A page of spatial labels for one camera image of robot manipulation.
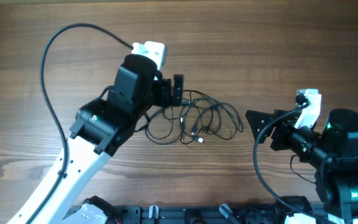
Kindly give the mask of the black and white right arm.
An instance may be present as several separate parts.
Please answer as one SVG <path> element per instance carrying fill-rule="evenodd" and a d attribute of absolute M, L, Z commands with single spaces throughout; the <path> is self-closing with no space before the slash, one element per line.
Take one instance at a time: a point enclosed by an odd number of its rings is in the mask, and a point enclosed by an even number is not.
<path fill-rule="evenodd" d="M 322 133 L 308 124 L 311 106 L 268 114 L 249 110 L 255 144 L 272 138 L 274 151 L 291 150 L 316 169 L 315 186 L 326 212 L 352 223 L 358 218 L 358 113 L 331 110 Z"/>

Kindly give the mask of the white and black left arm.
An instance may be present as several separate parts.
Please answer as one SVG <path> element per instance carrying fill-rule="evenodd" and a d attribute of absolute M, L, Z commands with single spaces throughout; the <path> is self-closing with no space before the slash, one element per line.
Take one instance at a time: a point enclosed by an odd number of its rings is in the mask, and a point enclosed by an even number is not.
<path fill-rule="evenodd" d="M 66 149 L 11 223 L 60 223 L 91 178 L 135 132 L 152 106 L 179 106 L 183 75 L 164 79 L 150 58 L 127 55 L 114 85 L 82 106 L 70 127 Z"/>

